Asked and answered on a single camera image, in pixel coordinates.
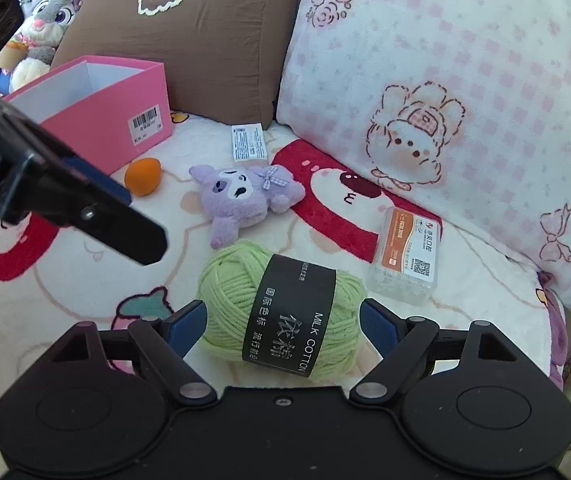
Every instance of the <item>black yarn label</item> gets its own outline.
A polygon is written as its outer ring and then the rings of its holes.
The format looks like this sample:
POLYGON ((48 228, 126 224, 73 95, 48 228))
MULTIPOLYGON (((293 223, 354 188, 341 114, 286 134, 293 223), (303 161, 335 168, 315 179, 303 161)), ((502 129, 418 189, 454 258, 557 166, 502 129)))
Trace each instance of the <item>black yarn label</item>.
POLYGON ((243 361, 309 377, 334 301, 337 272, 275 254, 254 298, 243 361))

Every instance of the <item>stuffed animal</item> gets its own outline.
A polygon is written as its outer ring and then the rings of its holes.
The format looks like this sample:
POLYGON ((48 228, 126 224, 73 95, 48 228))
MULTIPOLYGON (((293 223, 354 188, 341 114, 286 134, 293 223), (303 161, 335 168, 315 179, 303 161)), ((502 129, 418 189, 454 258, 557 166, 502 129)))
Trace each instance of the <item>stuffed animal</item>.
MULTIPOLYGON (((2 66, 0 62, 0 80, 9 75, 9 87, 3 86, 0 92, 13 92, 31 83, 50 71, 56 49, 70 24, 80 10, 83 0, 39 0, 31 16, 24 21, 14 40, 27 44, 27 55, 17 60, 14 66, 2 66)), ((13 48, 8 44, 0 54, 0 59, 13 48)))
POLYGON ((303 184, 283 166, 215 170, 203 165, 189 171, 201 186, 203 209, 212 220, 213 249, 233 244, 238 229, 261 222, 268 209, 285 213, 305 197, 303 184))

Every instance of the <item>bed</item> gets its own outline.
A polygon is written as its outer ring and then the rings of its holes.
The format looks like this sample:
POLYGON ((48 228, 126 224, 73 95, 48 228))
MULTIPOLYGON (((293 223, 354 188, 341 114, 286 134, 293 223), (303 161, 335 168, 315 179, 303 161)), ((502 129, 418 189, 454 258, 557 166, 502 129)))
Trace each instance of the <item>bed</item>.
MULTIPOLYGON (((270 214, 264 222, 243 230, 242 237, 271 251, 365 278, 368 257, 373 254, 369 247, 373 240, 376 243, 383 212, 402 201, 389 193, 376 198, 356 193, 349 204, 343 198, 353 190, 341 179, 348 168, 297 139, 286 126, 273 123, 265 139, 271 160, 296 169, 305 180, 307 196, 296 210, 270 214), (346 227, 328 237, 322 234, 328 230, 318 218, 334 215, 344 219, 346 227)), ((17 227, 0 224, 0 396, 76 322, 92 320, 101 329, 124 328, 143 312, 137 311, 141 308, 137 299, 150 300, 145 313, 152 309, 160 316, 194 299, 198 276, 214 251, 209 246, 209 222, 188 168, 231 165, 230 127, 189 117, 146 156, 161 161, 164 176, 159 189, 136 198, 133 207, 167 228, 169 250, 158 264, 140 267, 81 232, 58 230, 39 218, 30 216, 17 227)), ((123 175, 120 170, 113 177, 122 182, 123 175)), ((425 316, 444 328, 467 329, 472 320, 489 320, 561 386, 559 367, 566 352, 563 306, 552 291, 542 289, 536 267, 506 258, 446 221, 442 226, 433 298, 411 306, 376 294, 372 297, 401 317, 425 316)), ((338 384, 350 388, 379 360, 366 342, 356 366, 338 384)), ((218 360, 198 344, 187 361, 219 392, 227 385, 315 385, 251 364, 218 360)), ((437 370, 453 365, 439 363, 437 370)), ((0 473, 3 470, 0 457, 0 473)))

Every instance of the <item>brown pillow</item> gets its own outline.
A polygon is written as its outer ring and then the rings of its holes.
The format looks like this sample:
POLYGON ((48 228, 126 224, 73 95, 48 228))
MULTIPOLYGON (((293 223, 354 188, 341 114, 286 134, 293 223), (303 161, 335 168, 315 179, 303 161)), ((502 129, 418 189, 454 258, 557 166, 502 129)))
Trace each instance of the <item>brown pillow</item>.
POLYGON ((53 67, 84 55, 160 61, 175 110, 267 128, 299 0, 177 1, 85 0, 53 67), (157 7, 167 10, 148 15, 157 7))

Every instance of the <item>green yarn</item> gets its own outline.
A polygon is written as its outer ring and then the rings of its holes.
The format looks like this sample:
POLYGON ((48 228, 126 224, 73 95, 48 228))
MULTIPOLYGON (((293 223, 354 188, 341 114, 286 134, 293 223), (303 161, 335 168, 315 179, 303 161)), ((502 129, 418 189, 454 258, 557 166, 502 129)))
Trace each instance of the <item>green yarn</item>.
MULTIPOLYGON (((199 280, 199 299, 207 305, 207 329, 201 344, 228 361, 241 361, 254 296, 272 253, 249 240, 217 252, 199 280)), ((332 311, 310 378, 345 374, 357 360, 361 339, 358 311, 366 295, 361 280, 337 271, 332 311)))

